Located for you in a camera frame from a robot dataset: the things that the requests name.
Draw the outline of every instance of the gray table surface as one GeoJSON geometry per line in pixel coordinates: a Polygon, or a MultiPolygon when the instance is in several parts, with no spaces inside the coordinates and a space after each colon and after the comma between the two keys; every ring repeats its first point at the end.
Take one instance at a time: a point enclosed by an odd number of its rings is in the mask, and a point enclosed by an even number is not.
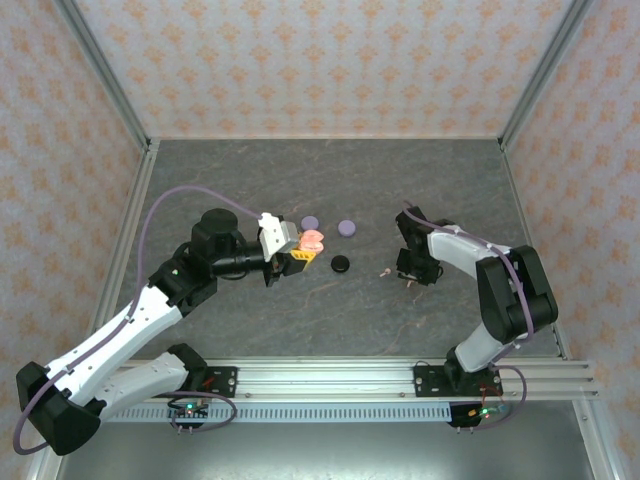
{"type": "MultiPolygon", "coordinates": [[[[505,245],[525,243],[502,154],[490,140],[181,140],[162,141],[143,207],[181,184],[216,189],[257,212],[299,224],[321,222],[325,252],[302,274],[265,288],[262,275],[219,282],[218,293],[154,338],[137,358],[187,342],[205,358],[220,356],[417,355],[442,357],[480,323],[475,281],[453,267],[436,285],[412,285],[395,274],[404,246],[395,226],[402,201],[427,218],[446,217],[505,245]],[[351,219],[354,237],[337,224],[351,219]],[[351,268],[336,274],[331,258],[351,268]]],[[[149,276],[182,242],[202,213],[223,206],[201,193],[170,197],[154,217],[145,252],[149,276]]],[[[254,238],[255,220],[239,213],[254,238]]],[[[119,308],[131,298],[131,254],[119,308]]],[[[557,355],[551,329],[519,354],[557,355]]]]}
{"type": "Polygon", "coordinates": [[[473,435],[444,423],[231,424],[193,436],[109,424],[60,480],[590,480],[570,402],[529,402],[473,435]]]}

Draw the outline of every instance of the patterned wallpaper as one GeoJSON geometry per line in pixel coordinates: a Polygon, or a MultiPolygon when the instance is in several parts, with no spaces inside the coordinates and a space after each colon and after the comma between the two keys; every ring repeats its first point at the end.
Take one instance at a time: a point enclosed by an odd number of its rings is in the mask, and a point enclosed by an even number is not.
{"type": "Polygon", "coordinates": [[[640,3],[597,1],[509,152],[574,356],[640,475],[640,3]]]}
{"type": "Polygon", "coordinates": [[[15,374],[82,340],[139,153],[51,0],[0,4],[0,464],[15,374]]]}
{"type": "Polygon", "coordinates": [[[81,0],[151,136],[496,137],[570,0],[81,0]]]}

